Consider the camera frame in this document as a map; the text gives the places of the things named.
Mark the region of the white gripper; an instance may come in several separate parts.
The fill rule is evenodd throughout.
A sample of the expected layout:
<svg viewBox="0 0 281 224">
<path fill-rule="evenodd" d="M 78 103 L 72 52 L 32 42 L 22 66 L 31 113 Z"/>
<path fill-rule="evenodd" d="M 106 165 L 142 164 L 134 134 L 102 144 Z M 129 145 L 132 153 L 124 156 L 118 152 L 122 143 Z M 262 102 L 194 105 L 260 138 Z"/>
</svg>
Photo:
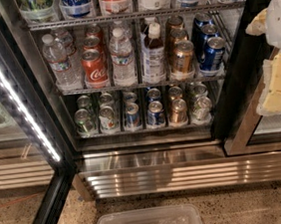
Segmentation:
<svg viewBox="0 0 281 224">
<path fill-rule="evenodd" d="M 266 34 L 269 45 L 281 48 L 281 0 L 271 0 L 266 9 L 247 25 L 245 33 L 252 36 Z M 274 57 L 271 69 L 270 85 L 268 86 L 263 107 L 269 112 L 281 112 L 281 53 Z"/>
</svg>

